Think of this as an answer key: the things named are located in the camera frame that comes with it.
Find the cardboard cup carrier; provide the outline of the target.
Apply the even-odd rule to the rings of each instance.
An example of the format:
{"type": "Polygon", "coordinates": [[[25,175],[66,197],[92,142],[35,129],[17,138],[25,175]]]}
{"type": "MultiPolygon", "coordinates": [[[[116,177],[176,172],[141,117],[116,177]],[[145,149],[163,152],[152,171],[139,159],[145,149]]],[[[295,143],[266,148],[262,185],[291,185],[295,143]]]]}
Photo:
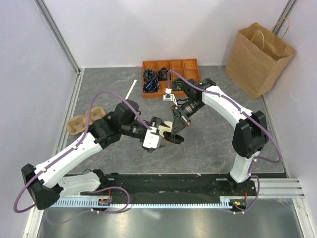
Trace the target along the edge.
{"type": "MultiPolygon", "coordinates": [[[[91,125],[94,121],[101,119],[105,115],[106,112],[102,107],[92,108],[89,125],[91,125]]],[[[87,119],[88,112],[86,112],[85,115],[79,115],[71,118],[66,124],[67,132],[71,135],[77,135],[84,132],[86,128],[87,119]]]]}

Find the brown paper coffee cup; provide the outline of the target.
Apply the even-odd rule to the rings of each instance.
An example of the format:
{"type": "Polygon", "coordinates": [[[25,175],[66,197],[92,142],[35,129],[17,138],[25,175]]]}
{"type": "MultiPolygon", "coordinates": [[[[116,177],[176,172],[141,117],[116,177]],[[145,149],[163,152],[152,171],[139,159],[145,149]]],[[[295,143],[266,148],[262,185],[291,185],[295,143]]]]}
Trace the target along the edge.
{"type": "Polygon", "coordinates": [[[164,132],[171,132],[172,131],[172,124],[173,124],[173,122],[171,122],[171,121],[165,121],[164,122],[166,125],[168,125],[168,127],[166,127],[166,126],[162,126],[162,125],[160,125],[159,126],[159,134],[161,135],[161,137],[163,138],[163,141],[164,142],[167,142],[167,143],[169,143],[169,141],[167,141],[165,138],[164,138],[164,132]]]}

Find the brown paper bag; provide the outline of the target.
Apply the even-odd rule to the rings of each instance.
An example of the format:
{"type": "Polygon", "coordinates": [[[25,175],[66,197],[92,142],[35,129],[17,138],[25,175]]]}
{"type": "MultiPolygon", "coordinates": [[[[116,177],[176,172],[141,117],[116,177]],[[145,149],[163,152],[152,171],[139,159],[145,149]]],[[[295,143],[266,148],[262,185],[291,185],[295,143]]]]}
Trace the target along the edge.
{"type": "Polygon", "coordinates": [[[225,72],[256,99],[273,88],[295,52],[283,37],[255,22],[238,31],[225,72]]]}

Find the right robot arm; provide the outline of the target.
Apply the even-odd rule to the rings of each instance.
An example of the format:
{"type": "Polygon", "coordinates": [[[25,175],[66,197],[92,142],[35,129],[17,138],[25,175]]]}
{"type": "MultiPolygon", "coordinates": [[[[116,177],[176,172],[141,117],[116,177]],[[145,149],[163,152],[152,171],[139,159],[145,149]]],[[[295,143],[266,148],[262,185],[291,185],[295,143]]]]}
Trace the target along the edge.
{"type": "Polygon", "coordinates": [[[173,124],[170,132],[164,132],[164,138],[174,144],[180,144],[184,138],[179,132],[191,125],[190,117],[203,106],[216,110],[234,128],[232,146],[236,152],[233,168],[227,176],[227,189],[232,195],[240,194],[250,179],[249,168],[252,160],[259,155],[268,142],[264,133],[267,128],[263,112],[252,112],[237,104],[206,78],[200,82],[193,79],[185,81],[182,91],[187,99],[181,105],[171,107],[173,124]]]}

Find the black cup lid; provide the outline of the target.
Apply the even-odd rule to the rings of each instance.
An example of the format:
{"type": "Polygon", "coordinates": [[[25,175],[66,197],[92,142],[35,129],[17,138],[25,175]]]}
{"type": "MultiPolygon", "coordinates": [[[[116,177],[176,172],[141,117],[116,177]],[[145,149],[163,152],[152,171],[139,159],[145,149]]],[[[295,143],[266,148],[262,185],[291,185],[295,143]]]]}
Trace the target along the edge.
{"type": "Polygon", "coordinates": [[[184,142],[184,138],[180,135],[172,135],[171,132],[165,131],[163,133],[164,139],[173,144],[181,144],[184,142]]]}

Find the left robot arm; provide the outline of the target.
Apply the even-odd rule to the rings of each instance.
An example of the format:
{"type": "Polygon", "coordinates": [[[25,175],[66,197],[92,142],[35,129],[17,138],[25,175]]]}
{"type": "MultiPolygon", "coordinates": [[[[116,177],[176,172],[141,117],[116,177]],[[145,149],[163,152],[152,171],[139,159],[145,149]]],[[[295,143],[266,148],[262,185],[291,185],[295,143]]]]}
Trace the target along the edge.
{"type": "Polygon", "coordinates": [[[85,159],[118,142],[122,135],[139,139],[148,152],[160,147],[158,128],[165,123],[152,117],[151,121],[142,124],[135,118],[139,114],[138,104],[134,101],[130,103],[131,107],[119,103],[113,112],[94,121],[86,133],[54,157],[36,166],[26,164],[21,169],[24,184],[39,210],[47,209],[60,198],[75,193],[107,193],[109,184],[101,170],[69,177],[67,173],[85,159]]]}

